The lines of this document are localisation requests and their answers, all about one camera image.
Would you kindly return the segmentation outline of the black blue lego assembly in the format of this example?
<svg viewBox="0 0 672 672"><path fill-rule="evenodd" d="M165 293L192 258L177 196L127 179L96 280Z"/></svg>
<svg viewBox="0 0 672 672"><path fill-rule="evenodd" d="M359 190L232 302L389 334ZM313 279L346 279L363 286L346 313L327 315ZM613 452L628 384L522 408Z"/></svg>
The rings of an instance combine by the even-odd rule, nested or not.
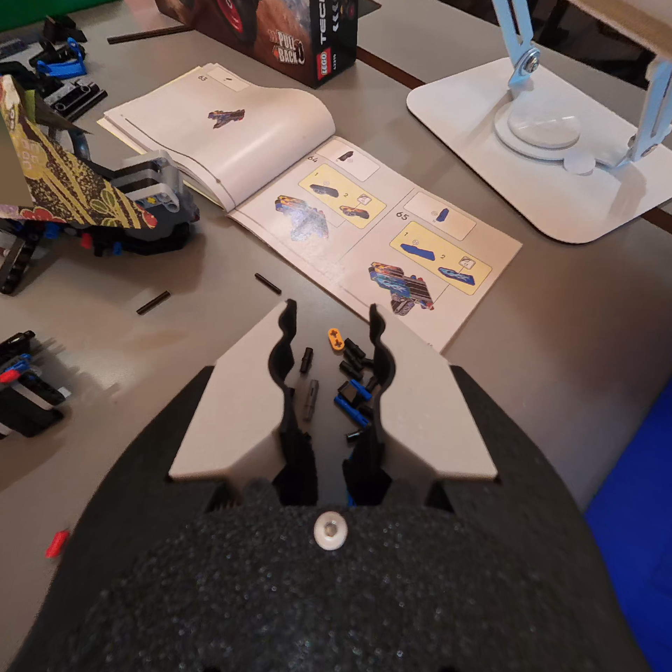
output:
<svg viewBox="0 0 672 672"><path fill-rule="evenodd" d="M1 440L15 433L35 438L64 419L70 392L55 388L36 364L41 344L33 331L1 342Z"/></svg>

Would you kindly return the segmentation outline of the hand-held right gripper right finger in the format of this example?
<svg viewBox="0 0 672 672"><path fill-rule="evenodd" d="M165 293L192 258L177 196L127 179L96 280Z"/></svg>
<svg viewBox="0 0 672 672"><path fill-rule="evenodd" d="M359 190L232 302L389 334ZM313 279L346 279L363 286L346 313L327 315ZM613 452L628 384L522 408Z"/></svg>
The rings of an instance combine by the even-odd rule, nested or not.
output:
<svg viewBox="0 0 672 672"><path fill-rule="evenodd" d="M497 480L495 462L447 362L380 304L369 309L378 391L343 476L355 506L380 505L393 484L426 503L444 481Z"/></svg>

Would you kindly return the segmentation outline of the blue plastic bin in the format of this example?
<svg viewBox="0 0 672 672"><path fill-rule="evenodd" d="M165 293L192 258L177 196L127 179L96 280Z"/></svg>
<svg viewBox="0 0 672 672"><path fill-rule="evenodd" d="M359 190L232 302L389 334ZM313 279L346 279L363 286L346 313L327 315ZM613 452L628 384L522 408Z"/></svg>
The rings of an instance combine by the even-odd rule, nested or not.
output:
<svg viewBox="0 0 672 672"><path fill-rule="evenodd" d="M671 382L584 517L647 662L670 671Z"/></svg>

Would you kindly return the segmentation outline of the pile of small lego pieces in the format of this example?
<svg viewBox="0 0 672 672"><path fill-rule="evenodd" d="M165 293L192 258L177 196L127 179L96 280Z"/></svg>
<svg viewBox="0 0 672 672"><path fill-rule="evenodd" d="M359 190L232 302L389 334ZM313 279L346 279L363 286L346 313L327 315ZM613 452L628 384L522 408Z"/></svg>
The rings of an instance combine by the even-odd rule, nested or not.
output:
<svg viewBox="0 0 672 672"><path fill-rule="evenodd" d="M375 374L371 374L367 380L364 379L365 372L373 370L373 361L366 356L365 350L350 338L344 337L338 327L328 329L327 340L338 358L338 370L343 375L343 380L335 391L333 403L353 424L353 430L345 434L345 441L347 445L355 446L372 424L372 403L374 392L378 388L378 379ZM319 381L308 376L314 358L314 348L307 346L298 368L299 377L307 381L307 391L300 411L300 420L304 424L311 423L315 416L320 390Z"/></svg>

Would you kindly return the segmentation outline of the lego set box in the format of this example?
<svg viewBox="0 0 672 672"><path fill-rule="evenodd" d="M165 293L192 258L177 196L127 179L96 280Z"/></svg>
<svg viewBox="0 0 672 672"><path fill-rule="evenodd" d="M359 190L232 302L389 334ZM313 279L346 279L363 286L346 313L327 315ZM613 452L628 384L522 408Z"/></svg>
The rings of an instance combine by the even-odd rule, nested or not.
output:
<svg viewBox="0 0 672 672"><path fill-rule="evenodd" d="M311 88L351 67L358 1L156 1L183 25Z"/></svg>

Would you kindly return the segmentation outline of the spread of black lego beams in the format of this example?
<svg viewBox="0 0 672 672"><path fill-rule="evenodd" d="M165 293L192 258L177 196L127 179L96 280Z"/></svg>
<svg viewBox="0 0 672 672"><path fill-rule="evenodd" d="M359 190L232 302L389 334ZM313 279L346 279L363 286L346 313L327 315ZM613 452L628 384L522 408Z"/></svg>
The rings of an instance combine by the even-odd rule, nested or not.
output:
<svg viewBox="0 0 672 672"><path fill-rule="evenodd" d="M38 96L54 113L74 122L107 96L89 76L87 38L68 15L50 15L40 30L1 33L1 75Z"/></svg>

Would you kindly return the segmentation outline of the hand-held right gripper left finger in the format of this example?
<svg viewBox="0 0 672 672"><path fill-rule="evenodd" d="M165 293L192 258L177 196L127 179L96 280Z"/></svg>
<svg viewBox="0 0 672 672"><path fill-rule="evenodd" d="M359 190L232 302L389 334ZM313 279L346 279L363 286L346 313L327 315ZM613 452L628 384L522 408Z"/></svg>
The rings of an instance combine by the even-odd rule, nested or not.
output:
<svg viewBox="0 0 672 672"><path fill-rule="evenodd" d="M171 480L222 481L236 495L266 480L284 505L317 504L312 440L298 424L286 384L296 318L296 301L281 302L216 361Z"/></svg>

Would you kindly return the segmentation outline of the floral patterned paper sheet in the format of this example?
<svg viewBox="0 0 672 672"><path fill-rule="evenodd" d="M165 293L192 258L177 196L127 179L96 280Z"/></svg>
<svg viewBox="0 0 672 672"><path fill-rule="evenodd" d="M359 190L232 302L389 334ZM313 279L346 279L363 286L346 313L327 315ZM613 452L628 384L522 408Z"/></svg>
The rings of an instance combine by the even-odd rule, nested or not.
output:
<svg viewBox="0 0 672 672"><path fill-rule="evenodd" d="M13 196L1 203L1 217L151 231L153 214L60 144L52 142L29 118L24 92L11 75L1 76L1 114L30 199Z"/></svg>

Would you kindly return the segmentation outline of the instruction booklet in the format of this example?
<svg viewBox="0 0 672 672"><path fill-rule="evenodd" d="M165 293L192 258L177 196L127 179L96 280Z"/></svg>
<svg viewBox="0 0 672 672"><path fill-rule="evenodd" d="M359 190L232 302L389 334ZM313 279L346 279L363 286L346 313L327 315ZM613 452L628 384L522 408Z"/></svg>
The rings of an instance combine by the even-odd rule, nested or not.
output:
<svg viewBox="0 0 672 672"><path fill-rule="evenodd" d="M522 244L335 133L318 97L196 67L98 124L362 318L381 304L441 351Z"/></svg>

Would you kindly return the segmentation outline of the long black lego axle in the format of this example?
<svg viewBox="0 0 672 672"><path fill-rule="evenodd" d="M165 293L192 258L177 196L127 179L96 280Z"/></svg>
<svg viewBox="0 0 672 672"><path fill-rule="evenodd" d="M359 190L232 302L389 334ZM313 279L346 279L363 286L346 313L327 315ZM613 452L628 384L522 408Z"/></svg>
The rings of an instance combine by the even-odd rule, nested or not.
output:
<svg viewBox="0 0 672 672"><path fill-rule="evenodd" d="M107 38L109 45L127 44L130 42L137 42L162 36L172 36L193 31L193 28L185 25L171 26L166 28L158 28L147 31L138 31L130 34L123 34L119 36L111 36Z"/></svg>

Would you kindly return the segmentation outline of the partly built lego chassis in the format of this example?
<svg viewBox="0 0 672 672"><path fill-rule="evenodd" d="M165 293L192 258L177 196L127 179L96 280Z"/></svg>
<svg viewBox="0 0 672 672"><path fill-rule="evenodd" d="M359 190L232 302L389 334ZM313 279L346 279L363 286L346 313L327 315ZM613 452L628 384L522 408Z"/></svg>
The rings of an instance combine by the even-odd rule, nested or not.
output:
<svg viewBox="0 0 672 672"><path fill-rule="evenodd" d="M117 170L96 164L83 150L76 150L75 156L97 177L143 209L145 224L139 229L123 226L107 188L93 193L95 205L101 208L100 224L64 223L44 207L37 207L28 216L4 217L1 234L9 237L9 242L1 242L4 254L1 294L15 294L38 245L61 235L78 239L96 257L122 253L156 256L179 251L188 242L191 225L199 220L199 210L179 169L165 151L150 153L148 159L143 156L129 159Z"/></svg>

